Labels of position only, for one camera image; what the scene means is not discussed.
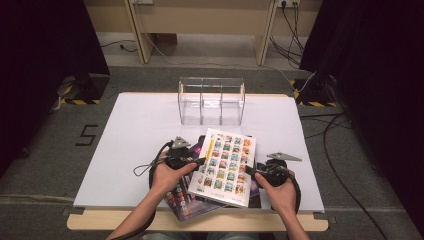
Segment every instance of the left hand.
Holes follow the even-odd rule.
[[[174,170],[164,162],[158,164],[153,175],[152,189],[158,189],[163,194],[166,194],[175,188],[182,176],[191,172],[196,166],[196,163],[190,163],[178,170]]]

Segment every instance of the gray carpet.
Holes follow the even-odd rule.
[[[110,67],[111,79],[98,105],[64,104],[53,112],[29,146],[27,158],[16,159],[0,180],[0,239],[103,239],[110,231],[71,231],[72,207],[113,105],[120,92],[176,92],[181,76],[243,77],[247,93],[284,93],[290,84],[273,70]],[[307,77],[288,72],[292,78]],[[340,113],[342,108],[299,106],[299,115]],[[313,239],[383,239],[370,218],[337,180],[326,159],[322,132],[332,117],[302,120],[309,156],[326,208],[330,228],[310,233]],[[340,179],[369,211],[389,239],[421,239],[387,180],[373,168],[348,116],[328,131],[328,154]],[[81,138],[96,135],[91,146]],[[277,234],[277,239],[286,239]]]

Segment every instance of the floor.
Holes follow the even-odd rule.
[[[150,63],[145,65],[140,63],[136,51],[131,52],[135,49],[132,34],[98,33],[98,37],[101,45],[119,41],[103,47],[112,75],[101,104],[60,106],[40,129],[30,146],[30,155],[14,161],[1,178],[0,239],[103,239],[107,236],[110,231],[71,231],[66,227],[66,220],[117,91],[150,89],[143,79],[151,84],[152,91],[168,90],[168,83],[175,82],[166,79],[160,82],[159,77],[178,77],[182,73],[221,74],[222,69],[227,69],[243,72],[254,86],[249,91],[293,96],[289,80],[311,75],[291,66],[272,45],[268,48],[266,66],[257,66],[249,36],[179,35],[178,45],[158,46],[163,54],[155,50]],[[275,39],[286,49],[290,46],[290,38]],[[122,50],[121,44],[130,52]],[[368,160],[349,116],[342,116],[337,125],[324,134],[332,117],[316,115],[336,114],[342,110],[340,104],[298,108],[330,225],[325,232],[309,233],[311,238],[422,239],[389,183]],[[99,126],[93,128],[92,134],[98,136],[93,145],[75,147],[75,143],[81,141],[81,126],[93,122]],[[284,233],[275,233],[273,238],[287,239]]]

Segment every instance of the right hand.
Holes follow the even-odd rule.
[[[289,171],[289,174],[294,176],[293,171]],[[290,178],[287,178],[286,182],[278,187],[271,186],[271,184],[269,184],[268,181],[259,173],[255,174],[255,178],[265,189],[275,211],[277,211],[280,215],[296,215],[296,190]]]

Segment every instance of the white table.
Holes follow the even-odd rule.
[[[84,214],[71,214],[68,227],[114,229],[148,192],[148,174],[137,177],[133,169],[150,163],[162,145],[176,136],[196,143],[198,136],[205,134],[208,127],[255,136],[255,158],[258,162],[265,162],[268,159],[266,155],[274,152],[301,158],[301,162],[287,162],[288,167],[296,172],[302,190],[299,219],[304,218],[302,224],[312,223],[304,226],[307,231],[327,229],[327,220],[313,218],[314,212],[324,212],[324,206],[294,99],[284,95],[246,95],[240,126],[194,126],[181,125],[177,94],[174,93],[119,95],[74,202],[75,207],[85,208]],[[180,223],[175,216],[169,217],[172,213],[162,202],[158,208],[159,215],[149,230],[202,231],[207,228],[207,231],[284,231],[278,215],[270,210],[269,199],[264,191],[261,191],[261,203],[262,210],[232,209],[229,212],[222,209],[196,217],[195,221]],[[222,228],[226,222],[222,218],[243,219],[248,223],[257,216],[249,214],[272,217],[267,217],[267,221],[255,227],[240,224],[234,226],[234,229],[228,226]],[[217,219],[221,219],[222,226],[216,223]]]

